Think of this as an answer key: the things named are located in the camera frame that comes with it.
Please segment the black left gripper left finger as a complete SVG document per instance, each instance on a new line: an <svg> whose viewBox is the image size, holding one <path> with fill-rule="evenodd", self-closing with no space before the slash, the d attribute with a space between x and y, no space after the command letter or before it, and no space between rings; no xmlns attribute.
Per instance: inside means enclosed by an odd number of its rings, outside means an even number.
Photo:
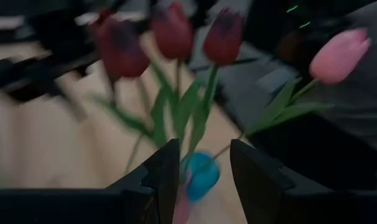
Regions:
<svg viewBox="0 0 377 224"><path fill-rule="evenodd" d="M172 224L180 170L176 139L107 187L118 199L106 224Z"/></svg>

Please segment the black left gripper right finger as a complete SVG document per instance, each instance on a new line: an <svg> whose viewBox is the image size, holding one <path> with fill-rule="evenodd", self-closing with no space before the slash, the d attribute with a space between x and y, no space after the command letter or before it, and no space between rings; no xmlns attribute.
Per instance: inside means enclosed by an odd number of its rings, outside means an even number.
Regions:
<svg viewBox="0 0 377 224"><path fill-rule="evenodd" d="M281 172L281 162L233 139L230 164L248 224L291 224L291 216L284 211L284 198L296 184Z"/></svg>

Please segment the dark red artificial tulip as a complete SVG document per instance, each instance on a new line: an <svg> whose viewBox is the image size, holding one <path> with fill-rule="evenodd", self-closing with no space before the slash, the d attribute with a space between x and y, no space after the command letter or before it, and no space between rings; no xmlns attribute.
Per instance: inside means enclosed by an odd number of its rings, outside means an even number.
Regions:
<svg viewBox="0 0 377 224"><path fill-rule="evenodd" d="M122 106L118 105L116 84L121 79L135 80L144 111L146 114L150 114L149 93L141 78L149 67L150 60L142 49L140 35L136 31L133 21L129 19L119 21L113 17L110 11L101 11L98 18L90 23L89 28L95 41L96 52L111 87L111 97L106 98L93 93L88 96L88 99L112 114L123 125L139 132L124 169L124 173L127 174L143 137L150 136L151 131L144 121L130 115Z"/></svg>
<svg viewBox="0 0 377 224"><path fill-rule="evenodd" d="M228 8L222 9L205 38L203 51L213 63L203 98L193 114L193 126L188 152L193 153L205 134L207 120L212 107L218 69L231 65L237 58L242 43L243 16Z"/></svg>
<svg viewBox="0 0 377 224"><path fill-rule="evenodd" d="M196 82L183 95L180 94L180 67L190 57L193 47L192 25L184 14L182 4L173 2L168 7L158 4L153 7L150 28L161 54L177 61L175 88L171 87L165 73L155 62L151 62L151 68L166 93L175 137L179 140L179 147L182 147L185 127L198 102L199 84Z"/></svg>

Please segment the pink artificial tulip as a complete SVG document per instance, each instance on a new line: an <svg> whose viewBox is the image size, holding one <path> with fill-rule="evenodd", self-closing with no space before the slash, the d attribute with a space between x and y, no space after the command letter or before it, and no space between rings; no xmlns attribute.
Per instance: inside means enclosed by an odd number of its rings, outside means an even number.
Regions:
<svg viewBox="0 0 377 224"><path fill-rule="evenodd" d="M292 33L283 38L277 46L279 56L290 56L297 54L299 50L299 34ZM312 81L308 82L297 92L294 92L294 81L287 82L284 88L272 100L264 110L269 117L261 118L252 128L242 132L237 139L247 138L255 133L264 132L267 129L287 123L290 120L309 116L307 114L316 111L324 111L333 107L326 102L299 102L300 97L304 96L318 83L324 85L338 84L349 76L355 69L361 58L370 47L371 40L367 38L366 29L352 29L343 31L332 37L320 50L313 56L308 66ZM316 128L313 137L320 137L321 140L313 141L312 146L325 143L331 140L336 143L339 149L349 148L351 143L358 141L354 136L333 127L332 124L323 121L323 125L316 125L314 122L306 122L311 128Z"/></svg>

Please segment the teal glass vase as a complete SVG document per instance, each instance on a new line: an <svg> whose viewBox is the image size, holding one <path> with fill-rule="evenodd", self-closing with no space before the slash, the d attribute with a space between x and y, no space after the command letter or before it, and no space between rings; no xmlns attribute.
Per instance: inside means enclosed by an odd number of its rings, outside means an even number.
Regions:
<svg viewBox="0 0 377 224"><path fill-rule="evenodd" d="M188 165L186 195L189 201L200 201L220 178L220 165L208 152L195 152Z"/></svg>

